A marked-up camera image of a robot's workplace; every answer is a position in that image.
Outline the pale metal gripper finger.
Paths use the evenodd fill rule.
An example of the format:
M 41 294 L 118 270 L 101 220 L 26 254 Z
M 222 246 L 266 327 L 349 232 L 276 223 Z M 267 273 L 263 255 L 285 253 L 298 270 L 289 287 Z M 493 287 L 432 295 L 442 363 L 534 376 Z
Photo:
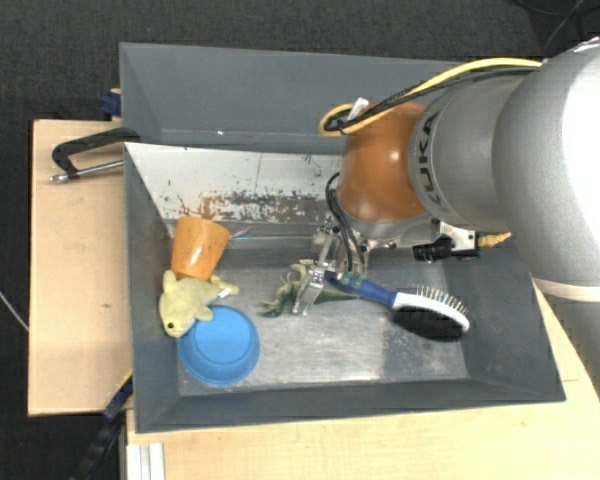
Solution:
M 324 270 L 316 268 L 307 276 L 305 291 L 302 296 L 302 315 L 306 316 L 309 309 L 316 303 L 324 289 Z
M 309 270 L 298 287 L 292 306 L 292 313 L 294 315 L 306 315 L 308 309 L 313 305 L 313 295 L 313 271 Z

